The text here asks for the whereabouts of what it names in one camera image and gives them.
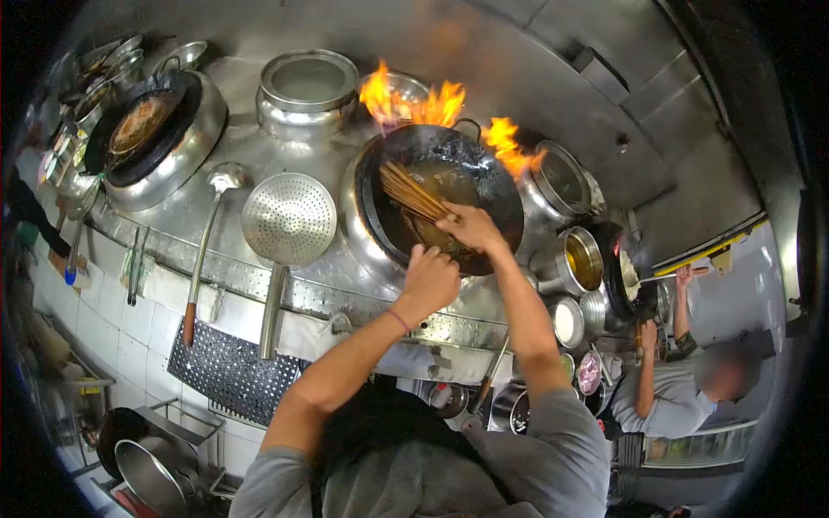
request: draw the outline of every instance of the skimmer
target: skimmer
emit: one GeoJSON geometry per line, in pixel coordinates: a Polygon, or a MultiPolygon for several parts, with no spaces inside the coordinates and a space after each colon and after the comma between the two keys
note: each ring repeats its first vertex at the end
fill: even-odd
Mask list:
{"type": "Polygon", "coordinates": [[[259,335],[259,357],[273,359],[274,321],[282,300],[285,266],[310,263],[334,239],[337,211],[320,182],[285,172],[259,184],[242,210],[242,232],[248,246],[274,263],[259,335]]]}

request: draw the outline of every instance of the wok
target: wok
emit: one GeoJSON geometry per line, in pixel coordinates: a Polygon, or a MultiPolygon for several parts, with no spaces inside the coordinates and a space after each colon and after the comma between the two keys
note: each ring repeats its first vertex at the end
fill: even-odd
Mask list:
{"type": "MultiPolygon", "coordinates": [[[[475,124],[469,119],[460,119],[475,124]]],[[[476,140],[453,128],[413,124],[378,139],[357,165],[355,191],[360,216],[372,237],[403,267],[412,246],[438,244],[443,231],[409,217],[383,192],[380,165],[398,162],[416,181],[432,186],[447,201],[484,209],[514,253],[524,231],[524,207],[512,177],[476,140]]],[[[489,275],[486,255],[465,249],[453,254],[462,274],[489,275]]]]}
{"type": "Polygon", "coordinates": [[[201,82],[189,72],[170,70],[148,77],[127,91],[98,121],[86,146],[86,170],[91,174],[105,171],[113,186],[129,186],[147,176],[182,140],[196,117],[201,102],[201,82]],[[113,162],[110,140],[122,119],[149,96],[163,91],[166,103],[176,108],[155,126],[148,126],[140,143],[125,157],[113,162]]]}

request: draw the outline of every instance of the flame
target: flame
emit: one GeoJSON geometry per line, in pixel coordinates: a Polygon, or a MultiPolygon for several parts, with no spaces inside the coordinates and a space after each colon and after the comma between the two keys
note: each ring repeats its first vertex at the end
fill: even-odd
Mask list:
{"type": "Polygon", "coordinates": [[[440,93],[429,89],[427,99],[403,99],[389,83],[389,67],[380,60],[377,70],[360,88],[360,102],[381,127],[408,123],[435,124],[449,127],[458,120],[466,89],[463,85],[444,81],[440,93]]]}
{"type": "MultiPolygon", "coordinates": [[[[360,88],[360,102],[366,105],[381,131],[405,124],[434,124],[451,127],[458,120],[466,98],[461,84],[444,81],[440,92],[429,89],[426,99],[403,99],[389,81],[389,67],[380,59],[377,70],[360,88]]],[[[545,152],[524,154],[515,141],[518,126],[508,118],[492,119],[490,128],[482,129],[488,146],[495,148],[495,157],[516,181],[527,168],[537,169],[545,152]]]]}
{"type": "Polygon", "coordinates": [[[537,170],[541,166],[546,150],[542,149],[536,154],[524,154],[515,141],[518,126],[508,117],[493,118],[491,121],[491,127],[482,129],[484,141],[488,146],[495,148],[495,158],[504,164],[514,180],[519,180],[528,168],[537,170]]]}

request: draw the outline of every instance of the glass display case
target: glass display case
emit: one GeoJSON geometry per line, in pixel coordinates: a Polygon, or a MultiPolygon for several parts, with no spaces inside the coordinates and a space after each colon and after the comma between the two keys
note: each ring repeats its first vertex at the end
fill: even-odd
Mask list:
{"type": "Polygon", "coordinates": [[[646,436],[642,467],[691,469],[743,462],[757,420],[698,430],[688,437],[646,436]]]}

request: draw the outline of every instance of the black apron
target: black apron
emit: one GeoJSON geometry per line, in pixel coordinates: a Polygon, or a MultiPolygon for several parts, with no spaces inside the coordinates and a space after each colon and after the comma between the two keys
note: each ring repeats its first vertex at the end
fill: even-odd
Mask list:
{"type": "Polygon", "coordinates": [[[624,434],[622,426],[618,423],[616,418],[614,418],[613,411],[611,410],[613,400],[616,399],[616,393],[618,392],[619,387],[622,386],[622,380],[624,380],[624,376],[619,378],[616,382],[616,388],[613,389],[613,393],[610,395],[608,405],[604,407],[604,410],[602,410],[599,415],[596,416],[596,419],[602,420],[602,426],[604,427],[604,438],[608,441],[615,441],[624,434]]]}
{"type": "Polygon", "coordinates": [[[328,478],[373,451],[411,442],[431,444],[475,462],[508,505],[515,499],[460,432],[453,431],[421,398],[393,387],[366,384],[325,423],[311,474],[311,510],[322,518],[328,478]]]}

